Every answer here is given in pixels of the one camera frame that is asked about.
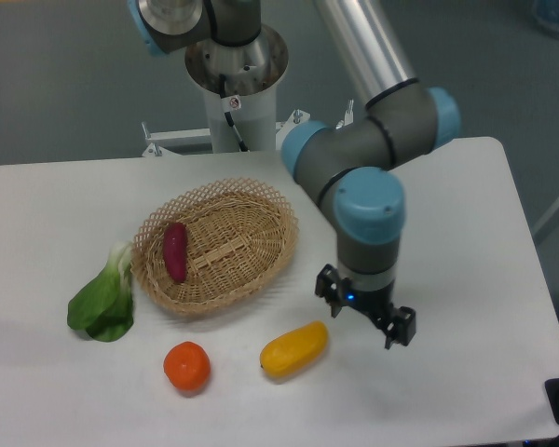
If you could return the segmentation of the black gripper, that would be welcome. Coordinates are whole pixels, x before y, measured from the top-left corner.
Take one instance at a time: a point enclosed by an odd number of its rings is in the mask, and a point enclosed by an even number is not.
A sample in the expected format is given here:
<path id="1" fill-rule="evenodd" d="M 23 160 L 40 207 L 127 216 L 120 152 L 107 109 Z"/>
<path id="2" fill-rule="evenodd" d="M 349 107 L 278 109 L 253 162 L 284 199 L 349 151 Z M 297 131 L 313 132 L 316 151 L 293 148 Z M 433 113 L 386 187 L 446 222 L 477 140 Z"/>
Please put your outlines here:
<path id="1" fill-rule="evenodd" d="M 385 335 L 385 348 L 409 346 L 416 335 L 416 311 L 407 306 L 396 308 L 392 302 L 394 281 L 374 291 L 356 289 L 349 278 L 341 278 L 338 270 L 326 264 L 318 273 L 315 294 L 331 308 L 336 318 L 343 307 L 365 315 Z"/>

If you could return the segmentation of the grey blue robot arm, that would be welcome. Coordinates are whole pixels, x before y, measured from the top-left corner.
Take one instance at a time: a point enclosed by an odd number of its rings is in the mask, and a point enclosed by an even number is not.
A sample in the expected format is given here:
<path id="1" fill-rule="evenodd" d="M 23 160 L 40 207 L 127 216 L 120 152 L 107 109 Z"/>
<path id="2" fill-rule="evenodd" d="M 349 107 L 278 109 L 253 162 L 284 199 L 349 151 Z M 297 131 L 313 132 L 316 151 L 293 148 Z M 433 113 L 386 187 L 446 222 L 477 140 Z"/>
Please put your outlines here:
<path id="1" fill-rule="evenodd" d="M 365 116 L 330 127 L 298 115 L 276 123 L 275 89 L 288 65 L 283 38 L 257 1 L 131 1 L 149 51 L 185 53 L 186 71 L 206 103 L 216 153 L 280 152 L 286 170 L 336 233 L 337 263 L 315 292 L 338 314 L 350 307 L 408 345 L 416 313 L 391 295 L 405 221 L 392 170 L 455 139 L 460 115 L 441 88 L 424 88 L 376 1 L 315 5 L 346 65 Z"/>

